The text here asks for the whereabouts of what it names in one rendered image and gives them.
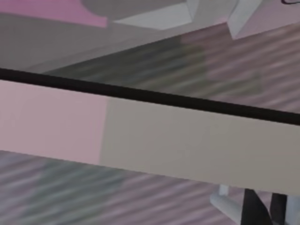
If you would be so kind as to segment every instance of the gray panel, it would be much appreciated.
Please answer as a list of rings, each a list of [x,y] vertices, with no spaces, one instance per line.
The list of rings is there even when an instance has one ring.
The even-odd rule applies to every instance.
[[[299,137],[297,126],[111,99],[100,164],[300,194]]]

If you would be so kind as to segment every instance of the pink object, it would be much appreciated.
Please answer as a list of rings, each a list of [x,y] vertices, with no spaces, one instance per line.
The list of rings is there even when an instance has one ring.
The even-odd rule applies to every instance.
[[[82,5],[81,0],[1,0],[0,12],[107,27],[107,18],[91,13]]]
[[[0,81],[0,150],[99,164],[107,97]]]

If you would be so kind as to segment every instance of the black bar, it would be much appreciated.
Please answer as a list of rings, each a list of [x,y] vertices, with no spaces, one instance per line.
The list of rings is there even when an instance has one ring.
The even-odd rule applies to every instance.
[[[0,68],[0,80],[169,105],[212,113],[221,113],[258,120],[267,120],[284,124],[300,125],[300,114],[292,112],[282,112],[272,109],[263,109],[194,97],[184,97],[148,90],[138,90],[50,75],[40,75]]]

